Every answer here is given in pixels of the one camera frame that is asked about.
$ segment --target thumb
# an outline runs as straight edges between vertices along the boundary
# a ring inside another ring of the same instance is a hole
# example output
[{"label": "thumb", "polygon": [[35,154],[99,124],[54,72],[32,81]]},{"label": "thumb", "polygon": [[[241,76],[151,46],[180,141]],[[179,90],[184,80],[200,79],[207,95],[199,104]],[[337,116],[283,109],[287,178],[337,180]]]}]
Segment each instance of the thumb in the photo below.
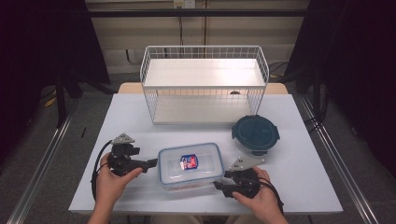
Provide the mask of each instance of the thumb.
[{"label": "thumb", "polygon": [[131,172],[129,172],[125,176],[123,176],[122,179],[125,181],[125,184],[128,184],[131,180],[135,179],[140,174],[142,174],[142,172],[143,172],[143,169],[138,167],[136,169],[133,169]]},{"label": "thumb", "polygon": [[243,204],[244,206],[250,208],[250,204],[251,204],[251,199],[249,199],[248,197],[246,197],[245,195],[242,195],[241,193],[238,193],[236,191],[233,192],[233,197],[240,202],[241,204]]}]

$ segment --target white wire rack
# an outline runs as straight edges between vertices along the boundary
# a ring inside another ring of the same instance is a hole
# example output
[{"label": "white wire rack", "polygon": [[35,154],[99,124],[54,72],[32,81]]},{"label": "white wire rack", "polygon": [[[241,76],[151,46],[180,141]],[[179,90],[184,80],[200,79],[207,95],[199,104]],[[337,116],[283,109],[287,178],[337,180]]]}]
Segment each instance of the white wire rack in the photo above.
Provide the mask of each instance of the white wire rack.
[{"label": "white wire rack", "polygon": [[268,83],[259,46],[149,46],[140,78],[153,123],[237,122]]}]

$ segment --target white table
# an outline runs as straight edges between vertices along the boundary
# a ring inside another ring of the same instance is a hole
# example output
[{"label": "white table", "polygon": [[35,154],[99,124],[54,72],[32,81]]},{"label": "white table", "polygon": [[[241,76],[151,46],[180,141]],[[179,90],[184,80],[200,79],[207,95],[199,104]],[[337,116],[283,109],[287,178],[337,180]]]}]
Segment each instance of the white table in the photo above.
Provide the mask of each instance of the white table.
[{"label": "white table", "polygon": [[[291,95],[264,95],[259,112],[277,126],[280,140],[264,156],[262,169],[269,172],[287,214],[326,214],[343,211],[332,184],[306,131]],[[238,157],[246,157],[231,138],[230,124],[153,125],[143,94],[115,94],[87,168],[70,204],[71,212],[89,214],[94,200],[91,174],[103,145],[121,133],[136,140],[140,154],[135,160],[157,158],[166,147],[205,142],[219,145],[225,169]],[[179,215],[245,215],[250,211],[225,198],[214,186],[168,192],[149,169],[132,181],[114,206],[115,213]]]}]

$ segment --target human hand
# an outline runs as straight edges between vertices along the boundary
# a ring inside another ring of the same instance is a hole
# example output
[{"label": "human hand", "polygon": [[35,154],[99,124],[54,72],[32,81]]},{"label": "human hand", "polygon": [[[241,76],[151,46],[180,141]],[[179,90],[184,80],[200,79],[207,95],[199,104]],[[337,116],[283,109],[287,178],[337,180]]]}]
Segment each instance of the human hand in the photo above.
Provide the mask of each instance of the human hand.
[{"label": "human hand", "polygon": [[96,179],[96,203],[107,203],[114,205],[119,199],[126,185],[138,177],[143,169],[136,168],[125,176],[114,175],[107,164],[107,153],[101,160],[101,169]]},{"label": "human hand", "polygon": [[[270,176],[265,170],[258,167],[253,167],[253,170],[259,178],[270,181]],[[236,191],[233,192],[233,196],[238,202],[248,207],[255,217],[266,224],[288,223],[279,210],[275,194],[266,186],[262,186],[257,195],[252,199]]]},{"label": "human hand", "polygon": [[96,179],[96,202],[88,221],[89,224],[107,224],[113,206],[125,190],[126,185],[143,171],[142,168],[136,168],[125,176],[114,175],[107,164],[109,154],[107,153],[100,160],[101,168]]}]

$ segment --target dark teal lid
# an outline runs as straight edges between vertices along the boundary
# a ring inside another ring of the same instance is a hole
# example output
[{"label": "dark teal lid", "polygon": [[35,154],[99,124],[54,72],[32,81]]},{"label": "dark teal lid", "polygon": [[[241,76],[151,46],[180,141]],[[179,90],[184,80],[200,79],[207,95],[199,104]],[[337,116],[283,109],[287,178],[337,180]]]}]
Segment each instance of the dark teal lid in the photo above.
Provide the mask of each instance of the dark teal lid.
[{"label": "dark teal lid", "polygon": [[276,144],[279,133],[270,120],[259,115],[245,116],[233,126],[232,138],[252,150],[253,155],[262,156]]}]

